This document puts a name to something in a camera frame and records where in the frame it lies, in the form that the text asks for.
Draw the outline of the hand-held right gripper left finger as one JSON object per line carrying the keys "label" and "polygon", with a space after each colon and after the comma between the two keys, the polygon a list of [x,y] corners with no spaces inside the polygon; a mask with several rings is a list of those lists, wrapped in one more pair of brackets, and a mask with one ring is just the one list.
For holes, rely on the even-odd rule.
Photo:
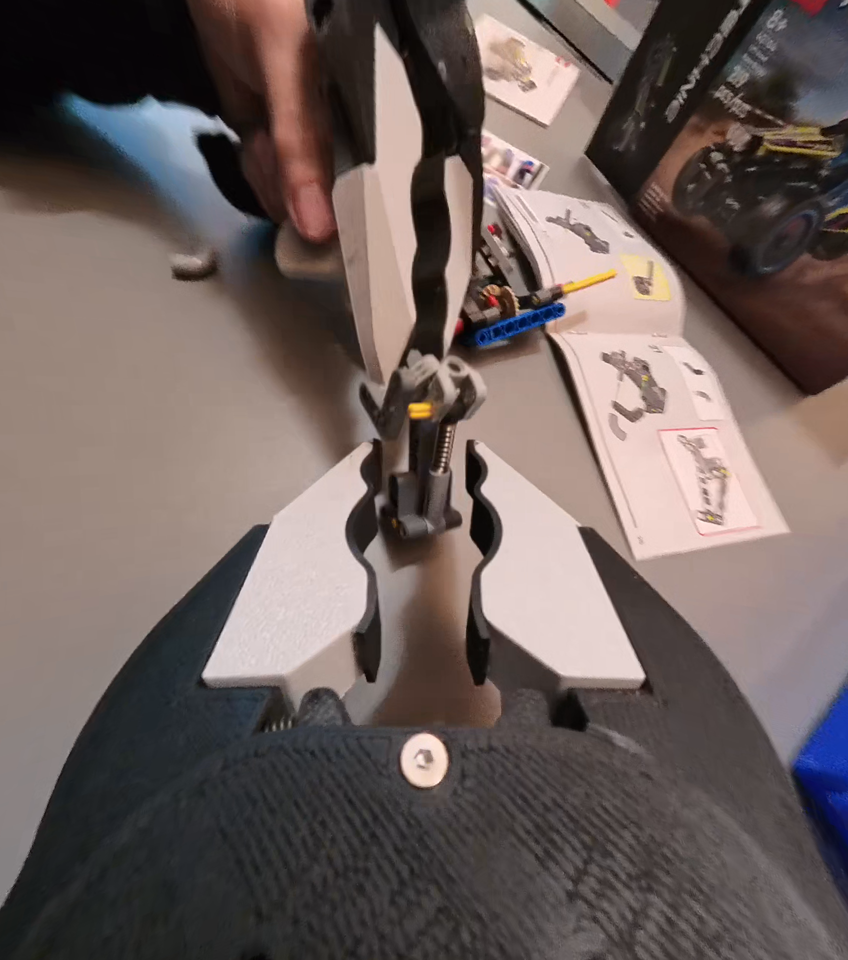
{"label": "hand-held right gripper left finger", "polygon": [[347,692],[381,663],[382,443],[359,444],[275,514],[202,673],[210,688]]}

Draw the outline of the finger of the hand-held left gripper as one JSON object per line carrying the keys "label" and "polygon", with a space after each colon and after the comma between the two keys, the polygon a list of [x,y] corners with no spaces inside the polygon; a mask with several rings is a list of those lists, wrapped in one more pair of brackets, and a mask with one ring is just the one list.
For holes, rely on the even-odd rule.
{"label": "finger of the hand-held left gripper", "polygon": [[384,385],[401,363],[417,316],[411,185],[422,126],[403,59],[381,26],[374,29],[372,53],[375,157],[340,174],[332,197],[360,355],[369,379]]}
{"label": "finger of the hand-held left gripper", "polygon": [[411,182],[416,250],[411,268],[415,320],[409,347],[443,359],[471,279],[483,213],[480,166],[458,154],[422,159]]}

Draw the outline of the person's left hand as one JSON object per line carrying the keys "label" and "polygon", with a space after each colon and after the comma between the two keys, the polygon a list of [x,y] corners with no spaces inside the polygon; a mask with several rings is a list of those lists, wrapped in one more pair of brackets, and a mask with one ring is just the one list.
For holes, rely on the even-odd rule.
{"label": "person's left hand", "polygon": [[190,17],[262,210],[314,244],[332,239],[330,122],[303,1],[189,1]]}

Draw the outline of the small closed instruction booklet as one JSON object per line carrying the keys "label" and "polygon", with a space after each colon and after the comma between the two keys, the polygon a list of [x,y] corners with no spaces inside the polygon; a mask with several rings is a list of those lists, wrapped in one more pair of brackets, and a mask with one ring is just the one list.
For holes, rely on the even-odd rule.
{"label": "small closed instruction booklet", "polygon": [[475,33],[485,94],[539,126],[550,127],[581,68],[487,14],[476,21]]}

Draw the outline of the toy set box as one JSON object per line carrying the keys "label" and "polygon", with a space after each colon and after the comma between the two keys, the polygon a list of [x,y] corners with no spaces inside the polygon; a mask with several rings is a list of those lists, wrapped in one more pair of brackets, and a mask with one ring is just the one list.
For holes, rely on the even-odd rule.
{"label": "toy set box", "polygon": [[798,388],[848,378],[848,1],[658,3],[586,156]]}

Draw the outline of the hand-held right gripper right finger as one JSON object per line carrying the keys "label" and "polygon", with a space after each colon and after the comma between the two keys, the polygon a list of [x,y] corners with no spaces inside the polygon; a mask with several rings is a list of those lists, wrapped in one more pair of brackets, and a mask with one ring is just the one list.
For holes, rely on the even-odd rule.
{"label": "hand-held right gripper right finger", "polygon": [[479,561],[465,652],[502,692],[634,691],[646,672],[574,517],[482,441],[465,450]]}

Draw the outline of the toy car chassis assembly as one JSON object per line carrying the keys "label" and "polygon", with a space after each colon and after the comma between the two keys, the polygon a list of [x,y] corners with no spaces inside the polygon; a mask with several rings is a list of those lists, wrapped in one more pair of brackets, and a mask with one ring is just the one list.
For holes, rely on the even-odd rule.
{"label": "toy car chassis assembly", "polygon": [[472,349],[490,347],[538,330],[565,315],[575,293],[610,282],[617,270],[532,289],[513,238],[498,222],[481,234],[474,273],[454,328],[453,342]]}

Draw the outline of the open instruction booklet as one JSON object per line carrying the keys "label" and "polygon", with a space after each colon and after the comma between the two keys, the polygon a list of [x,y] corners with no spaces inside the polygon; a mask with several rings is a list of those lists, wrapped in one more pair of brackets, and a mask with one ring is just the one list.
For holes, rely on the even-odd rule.
{"label": "open instruction booklet", "polygon": [[668,258],[615,206],[492,180],[529,291],[577,284],[545,324],[636,560],[786,535],[713,366],[683,337]]}

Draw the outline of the grey toy connector assembly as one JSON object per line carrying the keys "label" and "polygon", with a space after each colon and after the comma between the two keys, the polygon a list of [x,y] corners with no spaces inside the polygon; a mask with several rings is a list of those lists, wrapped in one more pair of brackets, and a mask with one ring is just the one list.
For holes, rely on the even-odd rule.
{"label": "grey toy connector assembly", "polygon": [[381,397],[362,383],[358,399],[377,436],[395,441],[406,423],[456,425],[484,405],[488,387],[478,371],[456,355],[439,359],[412,350],[405,365],[394,369]]}

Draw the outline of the person's left forearm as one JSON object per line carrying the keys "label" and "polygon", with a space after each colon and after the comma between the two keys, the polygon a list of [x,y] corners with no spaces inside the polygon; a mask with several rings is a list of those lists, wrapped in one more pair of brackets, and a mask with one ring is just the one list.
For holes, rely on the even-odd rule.
{"label": "person's left forearm", "polygon": [[187,2],[0,2],[0,126],[73,94],[106,107],[154,99],[247,121],[222,97]]}

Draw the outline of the curved grey toy piece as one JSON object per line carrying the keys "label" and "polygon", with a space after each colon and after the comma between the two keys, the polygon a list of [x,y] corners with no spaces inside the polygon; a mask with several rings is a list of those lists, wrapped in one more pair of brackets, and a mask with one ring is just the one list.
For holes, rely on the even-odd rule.
{"label": "curved grey toy piece", "polygon": [[178,282],[202,282],[219,270],[219,256],[214,246],[199,246],[174,251],[167,256],[170,274]]}

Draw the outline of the sticker sheet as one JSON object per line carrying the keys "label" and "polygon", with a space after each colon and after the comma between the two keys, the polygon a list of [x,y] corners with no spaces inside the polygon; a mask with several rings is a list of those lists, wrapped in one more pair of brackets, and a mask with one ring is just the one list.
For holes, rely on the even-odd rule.
{"label": "sticker sheet", "polygon": [[488,130],[480,135],[480,155],[486,190],[493,186],[535,190],[550,170],[547,164]]}

